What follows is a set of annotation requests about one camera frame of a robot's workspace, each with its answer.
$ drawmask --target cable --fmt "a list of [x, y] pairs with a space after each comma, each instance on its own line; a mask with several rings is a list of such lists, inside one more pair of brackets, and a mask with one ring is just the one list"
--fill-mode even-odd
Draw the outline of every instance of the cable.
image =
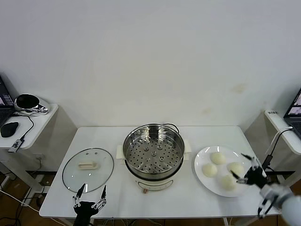
[[[9, 197], [11, 197], [11, 198], [13, 198], [14, 200], [16, 200], [16, 201], [22, 203], [23, 205], [28, 206], [30, 209], [32, 209], [32, 210], [34, 210], [34, 211], [36, 211], [36, 212], [39, 212], [38, 210], [34, 209], [34, 208], [31, 207], [30, 205], [26, 204], [25, 202], [21, 202], [20, 200], [16, 199], [16, 198], [13, 197], [12, 195], [10, 195], [10, 194], [8, 194], [8, 193], [2, 191], [2, 190], [0, 190], [0, 192], [2, 192], [2, 193], [4, 193], [4, 194], [8, 195]], [[66, 226], [66, 225], [64, 225], [63, 223], [54, 220], [53, 218], [50, 218], [50, 219], [52, 219], [53, 221], [55, 221], [55, 222], [57, 222], [57, 223], [59, 223], [59, 224], [61, 224], [61, 225], [63, 225], [63, 226]]]
[[40, 194], [40, 195], [38, 196], [38, 198], [36, 199], [36, 204], [37, 204], [37, 206], [40, 207], [40, 208], [42, 207], [42, 203], [40, 203], [39, 201], [40, 201], [40, 198], [43, 197], [44, 189], [45, 189], [45, 186], [43, 186], [43, 190], [42, 190], [41, 194]]
[[150, 222], [152, 222], [153, 224], [155, 224], [155, 225], [160, 225], [160, 226], [162, 226], [160, 223], [157, 223], [157, 222], [155, 222], [155, 221], [153, 221], [153, 220], [151, 220], [151, 219], [147, 219], [148, 221], [150, 221]]
[[0, 218], [0, 220], [2, 220], [2, 219], [16, 220], [16, 219], [14, 219], [14, 218], [8, 218], [8, 217], [3, 217], [3, 218]]
[[21, 114], [13, 114], [12, 116], [23, 116], [23, 117], [27, 117], [31, 122], [32, 122], [32, 126], [24, 133], [24, 135], [20, 138], [20, 140], [24, 140], [24, 137], [26, 136], [26, 134], [33, 128], [34, 126], [34, 122], [32, 121], [32, 119], [28, 116], [28, 115], [21, 115]]
[[[287, 129], [292, 129], [292, 127], [289, 126], [289, 127], [283, 128], [283, 129], [284, 129], [284, 131], [286, 131]], [[267, 151], [266, 151], [265, 153], [268, 153], [268, 151], [269, 151], [269, 149], [272, 147], [272, 145], [273, 145], [273, 143], [274, 143], [276, 137], [278, 136], [279, 133], [281, 133], [281, 130], [279, 130], [279, 131], [274, 135], [274, 138], [273, 138], [271, 144], [269, 145], [269, 147], [268, 147], [268, 149], [267, 149]]]
[[121, 221], [122, 221], [123, 225], [124, 225], [124, 226], [126, 226], [126, 223], [124, 222], [124, 220], [123, 220], [123, 219], [121, 219]]
[[[27, 197], [29, 196], [29, 193], [30, 193], [31, 190], [32, 190], [32, 188], [30, 188], [28, 192], [26, 191], [22, 197], [24, 197], [25, 199], [27, 199]], [[15, 213], [15, 218], [16, 218], [16, 220], [15, 220], [14, 226], [15, 226], [15, 225], [17, 226], [17, 221], [20, 221], [20, 220], [19, 220], [19, 217], [20, 217], [21, 212], [22, 212], [23, 207], [24, 207], [24, 206], [21, 206], [21, 209], [20, 209], [20, 211], [19, 211], [19, 213], [18, 213], [18, 210], [19, 210], [20, 206], [21, 206], [21, 204], [18, 205], [17, 210], [16, 210], [16, 213]]]
[[132, 226], [132, 225], [134, 225], [134, 223], [136, 222], [136, 220], [133, 220], [131, 223], [129, 223], [129, 225], [128, 226]]
[[34, 174], [35, 172], [37, 172], [38, 170], [40, 170], [42, 168], [41, 159], [39, 159], [39, 163], [40, 163], [40, 166], [34, 172], [32, 172], [30, 175]]
[[274, 153], [274, 151], [275, 151], [276, 145], [277, 145], [278, 140], [279, 140], [279, 138], [281, 137], [281, 135], [282, 135], [283, 133], [287, 132], [287, 131], [293, 130], [292, 127], [288, 127], [288, 128], [289, 128], [289, 129], [285, 128], [285, 130], [283, 130], [282, 132], [280, 132], [280, 131], [277, 132], [276, 135], [274, 136], [274, 139], [273, 139], [272, 143], [270, 144], [269, 148], [268, 148], [267, 151], [266, 151], [266, 153], [269, 152], [269, 150], [271, 149], [271, 147], [272, 147], [272, 145], [273, 145], [273, 143], [274, 143], [274, 141], [275, 141], [275, 138], [277, 137], [277, 140], [276, 140], [276, 142], [275, 142], [275, 144], [274, 144], [274, 147], [273, 147], [273, 149], [272, 149], [272, 151], [271, 151], [271, 154], [268, 154], [268, 155], [267, 155], [267, 157], [265, 158], [265, 160], [263, 161], [263, 163], [262, 163], [262, 165], [261, 165], [261, 167], [262, 167], [262, 169], [263, 169], [264, 171], [267, 169], [267, 167], [270, 165], [270, 163], [271, 163], [271, 161], [272, 161], [272, 159], [273, 159], [273, 153]]
[[275, 150], [275, 147], [276, 147], [276, 145], [277, 145], [277, 142], [278, 142], [279, 138], [281, 137], [281, 135], [282, 135], [283, 133], [287, 132], [287, 131], [290, 131], [290, 130], [293, 130], [293, 129], [287, 129], [287, 130], [284, 130], [284, 131], [282, 131], [282, 132], [279, 134], [279, 136], [278, 136], [278, 138], [277, 138], [277, 140], [276, 140], [276, 143], [275, 143], [275, 145], [274, 145], [274, 147], [273, 147], [273, 150], [272, 150], [272, 152], [271, 152], [270, 155], [273, 154], [273, 152], [274, 152], [274, 150]]

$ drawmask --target black wire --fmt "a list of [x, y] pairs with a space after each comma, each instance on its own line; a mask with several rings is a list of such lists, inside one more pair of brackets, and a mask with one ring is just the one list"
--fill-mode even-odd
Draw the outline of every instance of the black wire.
[[136, 219], [135, 220], [133, 220], [131, 223], [129, 223], [129, 225], [128, 226], [131, 226], [134, 222], [136, 221]]
[[39, 169], [41, 169], [42, 168], [42, 164], [41, 164], [41, 159], [39, 159], [39, 162], [40, 162], [40, 166], [39, 166], [39, 168], [37, 168], [34, 172], [32, 172], [30, 175], [32, 175], [32, 174], [34, 174], [34, 173], [36, 173]]
[[277, 142], [278, 142], [279, 138], [281, 137], [281, 135], [282, 135], [283, 133], [287, 132], [287, 131], [290, 131], [290, 130], [293, 130], [293, 129], [287, 129], [287, 130], [284, 130], [284, 131], [282, 131], [282, 132], [279, 134], [279, 136], [278, 136], [278, 138], [277, 138], [277, 140], [276, 140], [276, 143], [275, 143], [275, 145], [274, 145], [274, 147], [273, 147], [273, 150], [272, 150], [272, 152], [271, 152], [270, 155], [273, 154], [273, 152], [274, 152], [274, 150], [275, 150], [275, 147], [276, 147], [276, 145], [277, 145]]
[[34, 122], [32, 121], [32, 119], [28, 116], [28, 115], [23, 115], [25, 117], [27, 117], [31, 122], [32, 122], [32, 126], [24, 133], [24, 135], [20, 138], [20, 140], [23, 140], [25, 135], [33, 128], [34, 126]]
[[3, 217], [3, 218], [0, 218], [0, 220], [2, 220], [2, 219], [15, 220], [14, 218], [8, 218], [8, 217]]
[[31, 122], [32, 122], [32, 126], [24, 133], [24, 135], [20, 138], [20, 140], [23, 140], [25, 135], [33, 128], [34, 126], [34, 122], [32, 121], [32, 119], [28, 116], [28, 115], [21, 115], [21, 114], [13, 114], [13, 116], [23, 116], [23, 117], [27, 117]]
[[173, 126], [173, 127], [176, 128], [176, 130], [178, 131], [178, 133], [180, 133], [179, 129], [178, 129], [177, 126], [174, 125], [174, 124], [171, 124], [171, 123], [164, 123], [164, 124], [162, 124], [162, 125], [171, 125], [171, 126]]

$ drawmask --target white table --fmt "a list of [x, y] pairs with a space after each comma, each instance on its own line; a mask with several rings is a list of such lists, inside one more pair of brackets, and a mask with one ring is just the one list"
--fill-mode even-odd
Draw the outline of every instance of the white table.
[[[75, 218], [72, 196], [62, 181], [62, 172], [67, 161], [78, 152], [99, 147], [110, 152], [114, 158], [113, 173], [107, 181], [106, 206], [94, 218], [221, 218], [256, 216], [262, 202], [259, 189], [249, 188], [247, 194], [236, 197], [221, 197], [205, 188], [193, 169], [194, 158], [199, 150], [210, 145], [222, 145], [237, 152], [254, 156], [247, 139], [237, 126], [179, 127], [183, 139], [190, 143], [192, 152], [185, 161], [174, 183], [167, 189], [143, 194], [132, 181], [130, 172], [116, 160], [117, 146], [132, 127], [79, 128], [61, 163], [51, 188], [40, 209], [40, 215], [52, 218]], [[82, 195], [82, 200], [97, 201], [99, 189]], [[278, 214], [271, 210], [269, 214]]]
[[32, 176], [25, 171], [25, 168], [14, 159], [14, 155], [30, 148], [34, 144], [57, 109], [57, 104], [50, 104], [50, 111], [46, 115], [30, 116], [31, 120], [34, 122], [34, 127], [26, 134], [24, 142], [17, 153], [8, 153], [8, 149], [32, 126], [32, 122], [28, 117], [17, 116], [9, 118], [6, 123], [14, 121], [19, 123], [16, 133], [11, 137], [6, 138], [0, 136], [0, 162], [32, 188], [31, 193], [27, 196], [29, 198], [32, 197], [35, 192], [42, 191], [43, 186], [39, 184], [41, 177], [37, 177], [36, 179], [32, 178]]
[[[264, 114], [277, 131], [288, 127], [286, 121], [284, 121], [283, 117], [279, 116], [277, 111], [266, 110]], [[281, 137], [294, 154], [301, 155], [301, 139], [293, 131], [287, 131], [283, 133]], [[301, 168], [297, 169], [291, 176], [284, 180], [282, 184], [290, 187], [300, 179]]]

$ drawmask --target table leg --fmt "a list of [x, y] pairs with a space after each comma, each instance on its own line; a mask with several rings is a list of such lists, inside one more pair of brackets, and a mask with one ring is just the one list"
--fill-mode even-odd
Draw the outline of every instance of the table leg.
[[236, 226], [248, 226], [258, 220], [258, 217], [242, 218], [234, 223]]
[[224, 221], [224, 225], [225, 225], [225, 226], [229, 226], [229, 223], [228, 223], [227, 218], [222, 218], [222, 220]]
[[31, 175], [29, 175], [25, 168], [18, 163], [12, 155], [15, 153], [8, 153], [7, 150], [1, 150], [1, 163], [23, 180], [34, 191], [41, 191], [43, 186], [40, 185]]
[[14, 180], [16, 176], [13, 173], [10, 173], [9, 169], [6, 168], [1, 162], [0, 162], [0, 172], [9, 176], [11, 180]]

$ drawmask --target white plate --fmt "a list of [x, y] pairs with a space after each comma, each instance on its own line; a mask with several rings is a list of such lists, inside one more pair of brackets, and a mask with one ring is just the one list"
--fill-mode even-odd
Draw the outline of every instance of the white plate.
[[[217, 175], [214, 178], [209, 178], [203, 174], [202, 166], [207, 163], [214, 164], [210, 160], [210, 154], [214, 152], [221, 152], [226, 157], [226, 163], [223, 165], [216, 165], [218, 169]], [[223, 189], [220, 184], [221, 177], [230, 174], [227, 166], [232, 162], [239, 162], [244, 167], [245, 171], [243, 175], [240, 175], [241, 177], [243, 177], [251, 167], [250, 161], [243, 157], [239, 152], [234, 152], [233, 150], [222, 146], [211, 146], [202, 149], [197, 154], [194, 160], [194, 169], [202, 184], [212, 192], [225, 197], [237, 197], [242, 195], [248, 189], [247, 185], [237, 184], [237, 187], [233, 191], [227, 191]]]

